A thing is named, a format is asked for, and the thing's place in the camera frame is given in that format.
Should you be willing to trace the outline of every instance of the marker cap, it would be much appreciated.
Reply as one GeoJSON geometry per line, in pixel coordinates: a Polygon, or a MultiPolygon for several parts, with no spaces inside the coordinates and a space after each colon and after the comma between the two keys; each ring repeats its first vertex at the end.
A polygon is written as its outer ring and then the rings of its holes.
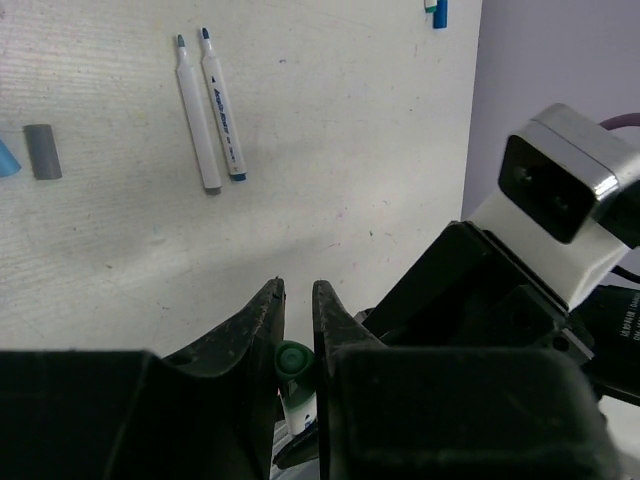
{"type": "Polygon", "coordinates": [[[7,146],[0,140],[0,177],[10,177],[18,173],[21,168],[7,146]]]}

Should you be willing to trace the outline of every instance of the marker barrel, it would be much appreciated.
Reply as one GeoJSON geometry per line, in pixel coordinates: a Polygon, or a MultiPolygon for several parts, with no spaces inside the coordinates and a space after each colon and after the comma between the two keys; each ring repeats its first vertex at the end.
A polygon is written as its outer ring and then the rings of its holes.
{"type": "Polygon", "coordinates": [[[231,111],[231,102],[227,95],[227,86],[225,85],[222,75],[220,61],[215,56],[211,42],[208,40],[205,40],[205,56],[202,59],[202,68],[205,78],[207,79],[207,87],[216,116],[222,149],[224,150],[227,165],[229,166],[229,175],[236,181],[245,180],[247,167],[244,162],[236,123],[231,111]]]}
{"type": "Polygon", "coordinates": [[[182,56],[178,65],[177,74],[204,188],[209,194],[220,193],[222,181],[220,180],[220,172],[216,164],[213,146],[211,145],[207,117],[204,114],[195,70],[193,65],[190,65],[186,60],[186,53],[182,56]]]}

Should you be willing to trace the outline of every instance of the white marker with blue tip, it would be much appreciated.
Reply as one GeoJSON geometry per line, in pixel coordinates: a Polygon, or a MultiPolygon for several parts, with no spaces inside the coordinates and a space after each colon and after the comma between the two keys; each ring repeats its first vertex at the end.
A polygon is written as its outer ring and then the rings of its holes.
{"type": "Polygon", "coordinates": [[[238,138],[236,123],[231,112],[231,102],[227,95],[227,86],[222,76],[220,61],[213,50],[209,31],[206,28],[202,29],[202,44],[204,47],[202,68],[207,79],[213,110],[216,114],[222,149],[229,166],[229,175],[233,180],[241,182],[247,178],[247,167],[240,148],[240,139],[238,138]]]}

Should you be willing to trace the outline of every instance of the blue cap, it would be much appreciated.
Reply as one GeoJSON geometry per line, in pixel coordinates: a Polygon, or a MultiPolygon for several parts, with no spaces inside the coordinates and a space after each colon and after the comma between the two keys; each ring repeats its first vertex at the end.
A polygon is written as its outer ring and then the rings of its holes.
{"type": "Polygon", "coordinates": [[[0,177],[10,177],[18,173],[21,168],[7,146],[0,140],[0,177]]]}
{"type": "Polygon", "coordinates": [[[438,0],[438,6],[433,14],[433,28],[447,28],[447,17],[449,15],[449,2],[447,0],[438,0]]]}

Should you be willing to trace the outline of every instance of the white table surface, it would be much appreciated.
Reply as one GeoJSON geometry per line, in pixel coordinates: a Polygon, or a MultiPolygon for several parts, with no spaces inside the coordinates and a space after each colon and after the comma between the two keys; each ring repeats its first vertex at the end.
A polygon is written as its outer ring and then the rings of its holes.
{"type": "Polygon", "coordinates": [[[275,276],[308,344],[314,280],[375,305],[461,210],[481,2],[434,31],[421,1],[0,0],[0,136],[24,167],[0,179],[0,348],[168,354],[275,276]],[[173,35],[199,63],[201,26],[249,169],[218,197],[174,71],[173,35]],[[29,123],[53,125],[61,180],[33,178],[29,123]]]}

